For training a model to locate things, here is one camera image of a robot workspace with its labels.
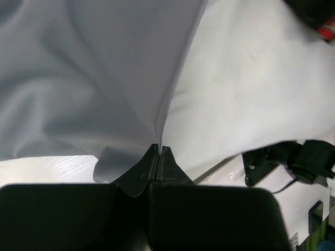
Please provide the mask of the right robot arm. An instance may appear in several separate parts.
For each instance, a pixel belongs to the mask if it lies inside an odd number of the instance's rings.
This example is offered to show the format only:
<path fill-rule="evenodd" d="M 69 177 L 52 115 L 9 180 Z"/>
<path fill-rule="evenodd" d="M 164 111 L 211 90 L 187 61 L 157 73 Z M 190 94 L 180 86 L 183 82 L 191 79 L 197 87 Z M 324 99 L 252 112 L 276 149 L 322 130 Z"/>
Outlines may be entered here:
<path fill-rule="evenodd" d="M 286 1 L 286 4 L 307 27 L 327 43 L 334 41 L 334 1 Z M 284 141 L 242 155 L 245 184 L 253 187 L 277 166 L 285 167 L 292 177 L 290 184 L 328 186 L 334 178 L 334 145 L 321 140 L 304 144 Z"/>

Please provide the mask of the grey pillowcase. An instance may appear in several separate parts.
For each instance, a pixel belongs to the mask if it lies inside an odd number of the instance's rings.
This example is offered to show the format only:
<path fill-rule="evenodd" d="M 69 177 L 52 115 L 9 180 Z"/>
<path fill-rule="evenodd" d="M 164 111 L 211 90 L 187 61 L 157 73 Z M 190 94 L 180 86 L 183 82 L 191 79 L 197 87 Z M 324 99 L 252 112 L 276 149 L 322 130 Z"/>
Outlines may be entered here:
<path fill-rule="evenodd" d="M 93 155 L 117 179 L 152 144 L 206 1 L 1 1 L 1 160 Z"/>

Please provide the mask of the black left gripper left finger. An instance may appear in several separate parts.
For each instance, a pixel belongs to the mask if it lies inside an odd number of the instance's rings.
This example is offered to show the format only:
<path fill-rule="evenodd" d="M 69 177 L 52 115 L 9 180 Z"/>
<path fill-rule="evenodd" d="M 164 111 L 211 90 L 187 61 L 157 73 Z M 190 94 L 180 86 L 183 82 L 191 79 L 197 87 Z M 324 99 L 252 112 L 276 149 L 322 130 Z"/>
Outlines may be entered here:
<path fill-rule="evenodd" d="M 18 184 L 1 189 L 1 250 L 148 250 L 151 145 L 110 184 Z"/>

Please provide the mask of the white pillow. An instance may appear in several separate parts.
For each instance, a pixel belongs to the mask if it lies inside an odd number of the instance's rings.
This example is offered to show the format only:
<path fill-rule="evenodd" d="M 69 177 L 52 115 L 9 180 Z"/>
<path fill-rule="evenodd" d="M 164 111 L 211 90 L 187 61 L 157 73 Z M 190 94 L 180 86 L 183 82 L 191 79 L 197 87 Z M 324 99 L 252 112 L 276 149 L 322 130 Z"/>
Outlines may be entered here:
<path fill-rule="evenodd" d="M 163 133 L 183 171 L 333 127 L 334 46 L 283 1 L 209 1 Z"/>

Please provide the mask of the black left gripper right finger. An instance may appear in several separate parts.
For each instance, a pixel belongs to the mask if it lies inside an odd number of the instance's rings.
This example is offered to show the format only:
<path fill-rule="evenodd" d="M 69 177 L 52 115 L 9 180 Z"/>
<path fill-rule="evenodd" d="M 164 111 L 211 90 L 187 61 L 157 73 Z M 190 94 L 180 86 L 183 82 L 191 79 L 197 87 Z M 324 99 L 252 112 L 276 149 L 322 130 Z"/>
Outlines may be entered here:
<path fill-rule="evenodd" d="M 259 188 L 194 184 L 164 147 L 154 182 L 155 250 L 290 250 L 280 207 Z"/>

